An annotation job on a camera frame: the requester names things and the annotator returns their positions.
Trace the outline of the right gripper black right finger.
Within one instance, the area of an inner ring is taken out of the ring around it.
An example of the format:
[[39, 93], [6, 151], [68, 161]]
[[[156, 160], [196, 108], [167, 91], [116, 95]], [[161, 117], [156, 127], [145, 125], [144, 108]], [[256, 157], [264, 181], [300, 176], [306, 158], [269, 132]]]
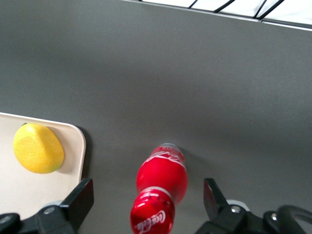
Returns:
[[230, 205], [212, 178], [204, 179], [203, 203], [208, 215], [197, 234], [266, 234], [263, 219], [241, 205]]

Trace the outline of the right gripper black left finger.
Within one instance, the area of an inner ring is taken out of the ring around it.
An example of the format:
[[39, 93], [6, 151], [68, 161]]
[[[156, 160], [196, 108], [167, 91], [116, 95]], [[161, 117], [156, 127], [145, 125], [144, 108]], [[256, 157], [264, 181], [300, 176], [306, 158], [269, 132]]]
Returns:
[[84, 178], [59, 204], [21, 222], [22, 234], [76, 234], [94, 204], [93, 180]]

